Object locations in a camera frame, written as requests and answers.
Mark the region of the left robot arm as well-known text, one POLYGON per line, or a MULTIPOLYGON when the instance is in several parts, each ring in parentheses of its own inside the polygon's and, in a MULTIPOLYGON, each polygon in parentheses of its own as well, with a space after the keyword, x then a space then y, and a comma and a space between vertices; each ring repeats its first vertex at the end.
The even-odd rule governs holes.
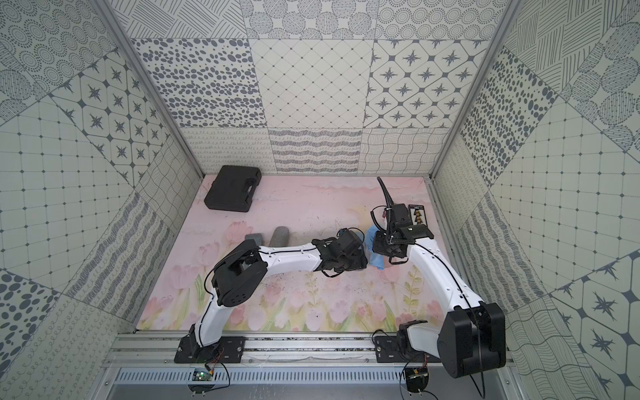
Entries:
POLYGON ((300 246, 270 248, 247 239, 222 258, 205 278, 210 300, 189 330, 195 352, 216 346, 233 309, 248 301, 267 277, 293 272, 320 272, 328 278, 365 269, 368 260, 360 236, 342 229, 337 236, 300 246))

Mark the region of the left controller board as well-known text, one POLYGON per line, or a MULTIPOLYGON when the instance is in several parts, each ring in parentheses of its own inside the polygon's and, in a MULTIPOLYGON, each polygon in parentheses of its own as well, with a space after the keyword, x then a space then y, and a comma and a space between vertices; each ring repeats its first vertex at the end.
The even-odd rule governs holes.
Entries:
POLYGON ((188 384, 188 388, 192 392, 192 394, 204 395, 205 393, 208 393, 214 389, 212 378, 213 376, 207 370, 197 369, 193 372, 193 376, 188 384))

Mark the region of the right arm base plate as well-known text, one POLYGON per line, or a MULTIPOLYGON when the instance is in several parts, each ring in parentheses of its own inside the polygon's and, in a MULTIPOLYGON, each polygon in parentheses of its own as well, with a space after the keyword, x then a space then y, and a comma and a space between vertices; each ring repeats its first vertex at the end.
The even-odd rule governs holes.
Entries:
POLYGON ((435 336, 409 340, 404 336, 375 333, 371 337, 377 363, 440 363, 435 336))

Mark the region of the controller board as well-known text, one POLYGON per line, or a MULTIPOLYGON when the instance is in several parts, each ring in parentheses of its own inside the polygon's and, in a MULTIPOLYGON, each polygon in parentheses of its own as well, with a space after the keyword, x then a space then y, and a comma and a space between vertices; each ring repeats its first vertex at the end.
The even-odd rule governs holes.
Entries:
POLYGON ((205 393, 208 393, 214 389, 212 378, 213 376, 207 370, 197 369, 193 372, 193 376, 188 384, 188 388, 192 392, 192 394, 204 395, 205 393))
POLYGON ((426 367, 405 368, 403 370, 406 389, 409 393, 423 393, 429 382, 429 372, 426 367))

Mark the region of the right controller board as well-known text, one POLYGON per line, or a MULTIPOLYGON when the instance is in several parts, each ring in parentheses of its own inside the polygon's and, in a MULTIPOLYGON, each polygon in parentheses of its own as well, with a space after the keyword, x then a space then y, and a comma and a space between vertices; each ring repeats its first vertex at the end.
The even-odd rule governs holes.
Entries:
POLYGON ((406 389, 409 393, 423 393, 429 382, 429 372, 426 367, 405 368, 403 370, 406 389))

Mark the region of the aluminium rail frame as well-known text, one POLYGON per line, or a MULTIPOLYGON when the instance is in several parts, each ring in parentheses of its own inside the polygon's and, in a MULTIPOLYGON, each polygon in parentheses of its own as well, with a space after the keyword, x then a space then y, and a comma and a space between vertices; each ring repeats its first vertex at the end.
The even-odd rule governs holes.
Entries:
MULTIPOLYGON (((138 331, 115 339, 107 367, 175 367, 183 349, 183 331, 138 331)), ((232 367, 285 366, 398 366, 403 359, 397 340, 382 333, 225 333, 220 342, 222 361, 232 367)))

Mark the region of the black box with figures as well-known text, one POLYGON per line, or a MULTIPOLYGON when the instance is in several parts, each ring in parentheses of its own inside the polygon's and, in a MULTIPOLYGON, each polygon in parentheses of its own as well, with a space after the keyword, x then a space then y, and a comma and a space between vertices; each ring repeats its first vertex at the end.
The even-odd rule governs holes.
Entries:
POLYGON ((410 213, 410 216, 412 217, 414 225, 427 224, 425 207, 423 205, 410 204, 408 205, 408 211, 410 213))

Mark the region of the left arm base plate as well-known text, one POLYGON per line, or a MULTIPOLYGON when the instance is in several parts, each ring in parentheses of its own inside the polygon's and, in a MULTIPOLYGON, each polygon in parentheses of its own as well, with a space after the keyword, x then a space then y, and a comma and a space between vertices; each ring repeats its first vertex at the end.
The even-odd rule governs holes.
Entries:
POLYGON ((176 364, 241 363, 245 343, 245 337, 221 337, 217 343, 201 347, 195 333, 189 332, 181 338, 173 361, 176 364))

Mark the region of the blue microfiber cloth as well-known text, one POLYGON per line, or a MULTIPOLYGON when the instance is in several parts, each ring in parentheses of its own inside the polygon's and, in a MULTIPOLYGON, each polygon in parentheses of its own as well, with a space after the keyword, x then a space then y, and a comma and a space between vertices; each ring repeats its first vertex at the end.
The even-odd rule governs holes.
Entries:
POLYGON ((366 248, 366 254, 368 258, 368 265, 377 268, 378 270, 384 270, 384 257, 381 254, 375 253, 373 251, 374 240, 376 237, 376 233, 378 232, 378 228, 375 225, 372 225, 365 233, 364 236, 364 246, 366 248))

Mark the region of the black plastic tool case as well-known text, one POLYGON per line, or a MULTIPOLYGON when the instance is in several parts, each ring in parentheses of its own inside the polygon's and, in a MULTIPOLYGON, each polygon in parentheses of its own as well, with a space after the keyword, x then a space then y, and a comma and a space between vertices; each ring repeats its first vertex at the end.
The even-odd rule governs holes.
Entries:
POLYGON ((212 210, 247 213, 261 178, 259 168, 224 165, 213 180, 204 203, 212 210))

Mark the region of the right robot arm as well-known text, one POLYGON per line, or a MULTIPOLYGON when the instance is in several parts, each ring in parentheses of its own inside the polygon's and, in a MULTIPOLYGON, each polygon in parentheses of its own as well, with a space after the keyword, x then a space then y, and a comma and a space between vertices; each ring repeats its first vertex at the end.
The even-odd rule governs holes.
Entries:
POLYGON ((415 266, 444 313, 440 328, 418 320, 401 324, 401 351, 439 358, 453 378, 504 367, 505 314, 500 306, 486 303, 471 290, 443 256, 428 227, 413 222, 406 205, 389 203, 384 215, 387 226, 378 227, 373 252, 415 266))

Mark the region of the white vent grille strip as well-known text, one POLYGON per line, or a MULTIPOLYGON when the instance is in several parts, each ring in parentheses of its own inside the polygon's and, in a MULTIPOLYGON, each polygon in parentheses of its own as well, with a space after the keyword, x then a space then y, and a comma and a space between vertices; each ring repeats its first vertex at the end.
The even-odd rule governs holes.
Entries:
MULTIPOLYGON (((123 368, 116 384, 189 384, 195 370, 202 368, 123 368)), ((398 383, 399 367, 346 367, 346 368, 218 368, 212 383, 223 385, 245 384, 387 384, 398 383)))

